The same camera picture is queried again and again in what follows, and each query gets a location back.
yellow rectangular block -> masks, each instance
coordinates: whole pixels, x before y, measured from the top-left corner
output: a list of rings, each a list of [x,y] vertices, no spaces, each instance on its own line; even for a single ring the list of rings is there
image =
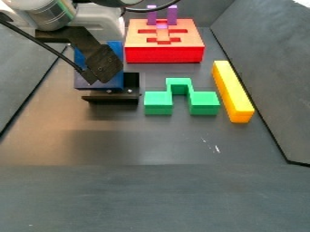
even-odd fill
[[[229,61],[214,62],[213,77],[224,99],[230,121],[248,123],[254,115],[254,107]]]

red block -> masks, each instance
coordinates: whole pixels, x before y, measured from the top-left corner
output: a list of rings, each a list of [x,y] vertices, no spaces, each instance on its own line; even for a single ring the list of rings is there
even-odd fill
[[[193,19],[178,19],[177,25],[159,19],[147,25],[147,19],[131,19],[125,42],[129,63],[201,63],[205,44]]]

